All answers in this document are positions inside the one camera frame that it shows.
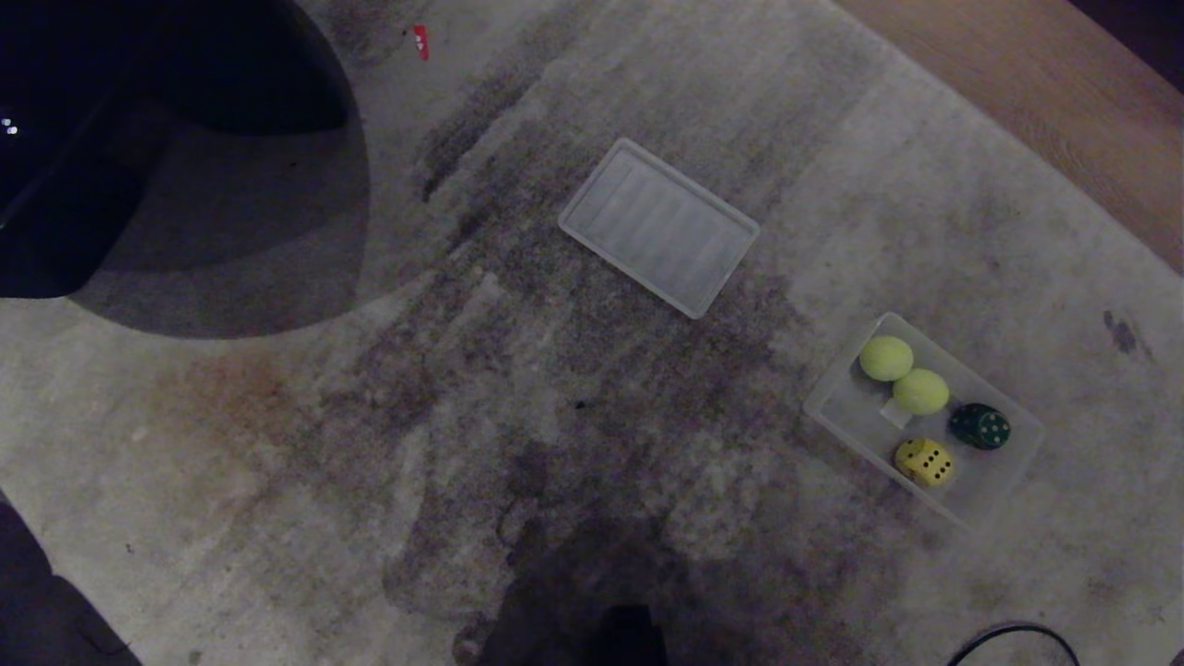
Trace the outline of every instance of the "clear plastic tray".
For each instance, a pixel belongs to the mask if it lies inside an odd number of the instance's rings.
[[[886,415],[884,405],[892,398],[892,384],[869,378],[858,364],[860,351],[874,335],[895,335],[908,342],[915,367],[945,378],[950,404],[938,414],[912,417],[902,425],[890,421],[890,410]],[[948,434],[950,416],[965,403],[989,404],[1008,417],[1011,438],[1003,448],[979,450]],[[1044,425],[1035,416],[893,313],[850,339],[810,392],[805,410],[921,501],[971,532],[990,524],[997,500],[1011,492],[1044,441]],[[945,444],[954,459],[953,478],[940,486],[921,488],[897,472],[893,453],[909,437],[929,437]]]
[[[613,143],[559,226],[691,319],[707,313],[760,226],[628,139]]]

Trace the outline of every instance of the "yellow tennis ball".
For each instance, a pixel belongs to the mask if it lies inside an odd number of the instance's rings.
[[[928,416],[950,402],[950,386],[937,372],[918,367],[892,385],[892,397],[905,411]]]
[[[860,367],[879,382],[895,382],[913,370],[913,348],[892,335],[876,335],[863,345]]]

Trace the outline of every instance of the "stained concrete floor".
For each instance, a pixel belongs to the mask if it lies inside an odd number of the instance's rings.
[[[0,486],[146,664],[567,664],[619,601],[680,665],[1179,651],[1180,281],[890,45],[819,0],[302,5],[359,122],[185,130],[83,293],[0,303]],[[762,224],[700,321],[556,228],[618,136]],[[802,411],[886,310],[1048,427],[977,539]]]

